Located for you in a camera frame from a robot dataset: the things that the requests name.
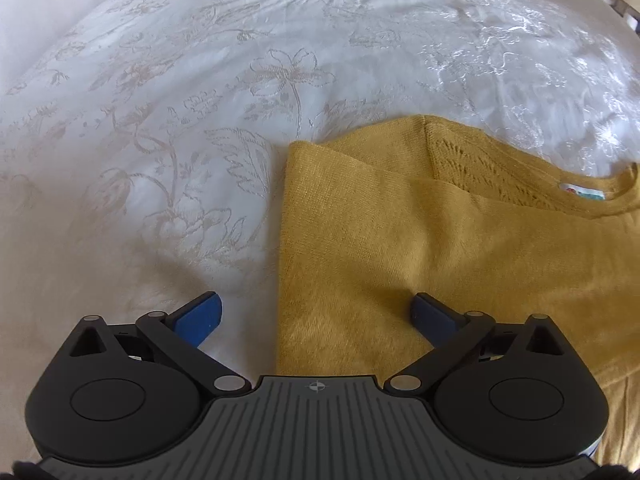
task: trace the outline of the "metal screw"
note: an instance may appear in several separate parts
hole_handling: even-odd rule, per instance
[[[391,387],[395,390],[411,391],[420,388],[422,382],[412,375],[396,375],[389,381]]]
[[[213,385],[224,392],[234,392],[244,386],[244,379],[237,375],[223,375],[218,377]]]

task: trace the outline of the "white bedspread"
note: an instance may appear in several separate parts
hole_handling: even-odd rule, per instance
[[[0,100],[0,466],[76,321],[205,290],[270,372],[287,145],[437,114],[566,170],[640,159],[640,42],[598,0],[110,0]]]

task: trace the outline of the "gray ribbed plate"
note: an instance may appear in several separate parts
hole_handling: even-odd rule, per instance
[[[578,480],[587,457],[517,468],[450,441],[417,399],[391,397],[371,377],[265,377],[212,403],[180,444],[133,465],[91,468],[45,459],[60,480]]]

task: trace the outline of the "folded sweater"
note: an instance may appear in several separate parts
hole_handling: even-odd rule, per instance
[[[417,292],[504,323],[545,312],[609,399],[601,460],[638,468],[639,271],[635,164],[570,174],[433,116],[295,142],[278,373],[383,381],[430,349],[408,321]]]

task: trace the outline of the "white label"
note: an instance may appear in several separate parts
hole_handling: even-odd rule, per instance
[[[588,187],[580,187],[574,184],[560,184],[560,189],[564,189],[569,193],[581,196],[583,198],[589,198],[591,200],[604,200],[604,193],[599,189],[589,189]]]

